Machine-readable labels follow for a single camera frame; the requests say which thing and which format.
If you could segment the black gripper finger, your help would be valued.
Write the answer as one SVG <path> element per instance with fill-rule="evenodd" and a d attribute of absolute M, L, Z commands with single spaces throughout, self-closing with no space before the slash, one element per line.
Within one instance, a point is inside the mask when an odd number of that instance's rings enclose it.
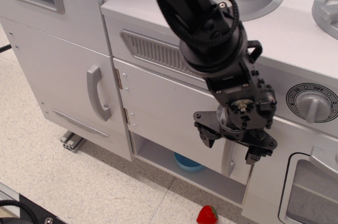
<path fill-rule="evenodd" d="M 220 126 L 215 123 L 203 125 L 199 122 L 194 122 L 194 126 L 199 131 L 200 139 L 208 148 L 211 148 L 214 142 L 222 137 L 220 134 Z"/>
<path fill-rule="evenodd" d="M 261 157 L 266 157 L 267 155 L 271 156 L 272 150 L 256 146 L 249 146 L 245 157 L 246 164 L 254 165 L 261 159 Z"/>

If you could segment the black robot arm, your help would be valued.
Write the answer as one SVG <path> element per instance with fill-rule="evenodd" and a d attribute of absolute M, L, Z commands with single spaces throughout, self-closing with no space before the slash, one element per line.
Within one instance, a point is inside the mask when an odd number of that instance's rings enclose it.
<path fill-rule="evenodd" d="M 207 84 L 217 111 L 197 111 L 194 124 L 207 147 L 220 138 L 247 146 L 246 162 L 272 155 L 277 142 L 268 133 L 276 111 L 272 86 L 254 64 L 261 43 L 249 41 L 235 0 L 156 0 L 180 38 L 186 66 Z"/>

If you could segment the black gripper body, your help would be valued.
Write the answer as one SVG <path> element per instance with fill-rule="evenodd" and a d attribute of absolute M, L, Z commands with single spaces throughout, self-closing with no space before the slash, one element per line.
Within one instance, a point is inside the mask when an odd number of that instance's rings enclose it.
<path fill-rule="evenodd" d="M 277 141 L 265 130 L 273 124 L 277 100 L 271 85 L 260 77 L 253 63 L 240 62 L 220 71 L 193 72 L 202 77 L 219 102 L 217 111 L 197 111 L 193 118 L 203 125 L 220 126 L 222 137 L 236 143 L 274 150 Z"/>

